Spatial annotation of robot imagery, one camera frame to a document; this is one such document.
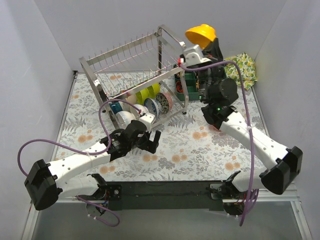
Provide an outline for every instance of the dish rack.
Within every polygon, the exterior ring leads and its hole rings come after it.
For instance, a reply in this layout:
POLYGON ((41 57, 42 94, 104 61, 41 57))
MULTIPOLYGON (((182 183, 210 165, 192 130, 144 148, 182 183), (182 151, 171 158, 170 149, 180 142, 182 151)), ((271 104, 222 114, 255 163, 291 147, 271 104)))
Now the dish rack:
MULTIPOLYGON (((174 67, 186 48, 185 43, 165 25, 160 25, 157 32, 124 43, 112 50, 107 49, 107 52, 101 51, 93 58, 89 56, 89 60, 84 57, 79 59, 99 105, 110 99, 125 99, 159 83, 161 91, 171 94, 174 104, 167 114, 160 114, 152 127, 164 123, 178 113, 186 114, 189 96, 185 72, 180 67, 174 67), (179 72, 184 101, 180 101, 164 81, 179 72)), ((119 129, 109 104, 104 108, 103 112, 108 113, 114 127, 119 129)))

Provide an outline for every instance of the white wall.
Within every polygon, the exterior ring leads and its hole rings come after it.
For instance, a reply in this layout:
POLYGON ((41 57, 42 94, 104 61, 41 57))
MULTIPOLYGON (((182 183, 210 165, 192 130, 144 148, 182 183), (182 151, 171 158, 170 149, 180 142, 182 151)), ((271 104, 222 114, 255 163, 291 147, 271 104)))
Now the white wall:
POLYGON ((71 68, 83 71, 80 57, 94 57, 94 53, 157 30, 161 24, 181 37, 193 26, 210 24, 216 28, 225 56, 247 52, 255 58, 285 0, 35 2, 71 68))
POLYGON ((296 178, 313 239, 320 239, 320 0, 284 5, 256 58, 256 92, 271 137, 303 151, 296 178))
MULTIPOLYGON (((28 140, 57 138, 72 71, 33 0, 0 0, 0 239, 22 236, 30 207, 17 164, 28 140)), ((22 165, 50 160, 53 147, 35 143, 22 165)))

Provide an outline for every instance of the floral tablecloth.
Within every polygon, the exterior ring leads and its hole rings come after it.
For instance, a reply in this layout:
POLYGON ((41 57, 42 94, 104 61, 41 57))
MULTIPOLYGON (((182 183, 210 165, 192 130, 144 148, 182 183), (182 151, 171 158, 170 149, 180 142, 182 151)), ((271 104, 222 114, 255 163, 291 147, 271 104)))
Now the floral tablecloth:
MULTIPOLYGON (((116 77, 124 81, 128 73, 116 77)), ((165 81, 174 88, 173 78, 165 81)), ((245 115, 245 107, 240 87, 239 99, 233 104, 245 115)), ((251 89, 246 91, 250 118, 258 129, 265 131, 259 110, 251 89)), ((155 154, 138 148, 127 156, 113 162, 92 168, 88 173, 99 173, 106 181, 205 181, 225 180, 234 171, 250 169, 250 151, 237 140, 208 125, 201 112, 203 104, 190 102, 187 114, 179 113, 155 130, 162 132, 155 154)), ((106 135, 98 118, 99 105, 85 74, 79 74, 63 124, 60 143, 84 150, 106 135)), ((103 120, 109 132, 114 127, 107 116, 103 120)), ((58 148, 55 160, 70 156, 73 152, 58 148)), ((255 167, 263 164, 255 159, 255 167)))

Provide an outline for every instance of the green basket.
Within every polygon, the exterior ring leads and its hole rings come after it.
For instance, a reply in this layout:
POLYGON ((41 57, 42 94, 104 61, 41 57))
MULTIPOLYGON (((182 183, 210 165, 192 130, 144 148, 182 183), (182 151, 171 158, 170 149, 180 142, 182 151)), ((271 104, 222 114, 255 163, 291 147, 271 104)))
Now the green basket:
MULTIPOLYGON (((186 72, 184 74, 186 88, 188 90, 189 95, 189 101, 197 101, 199 100, 199 93, 197 91, 197 78, 194 72, 186 72)), ((177 84, 177 82, 180 81, 180 78, 175 74, 174 75, 174 82, 177 84)), ((185 100, 185 94, 177 92, 177 88, 175 89, 175 95, 178 97, 180 101, 185 100)))

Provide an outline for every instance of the yellow and green floral fabric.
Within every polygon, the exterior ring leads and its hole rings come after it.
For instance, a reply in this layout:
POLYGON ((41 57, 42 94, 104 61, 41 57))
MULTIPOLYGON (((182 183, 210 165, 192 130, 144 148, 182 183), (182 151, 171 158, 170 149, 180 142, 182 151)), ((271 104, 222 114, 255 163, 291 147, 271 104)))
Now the yellow and green floral fabric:
MULTIPOLYGON (((225 60, 233 61, 239 66, 246 90, 255 84, 257 81, 256 63, 248 54, 244 52, 236 56, 227 57, 225 60)), ((241 85, 238 71, 233 64, 226 65, 224 70, 228 78, 234 79, 237 85, 241 85)))

